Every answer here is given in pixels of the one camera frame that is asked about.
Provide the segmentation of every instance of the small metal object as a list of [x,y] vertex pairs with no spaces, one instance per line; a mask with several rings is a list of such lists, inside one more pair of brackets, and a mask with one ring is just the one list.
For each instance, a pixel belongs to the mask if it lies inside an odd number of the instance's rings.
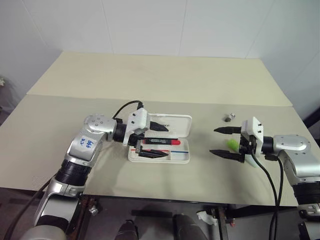
[[232,113],[229,114],[229,116],[227,116],[227,117],[224,119],[224,121],[228,123],[228,122],[230,122],[231,120],[233,120],[235,117],[236,117],[236,115],[232,112]]
[[93,205],[92,207],[89,208],[89,212],[91,213],[92,216],[95,216],[99,213],[99,210],[96,207],[96,205]]

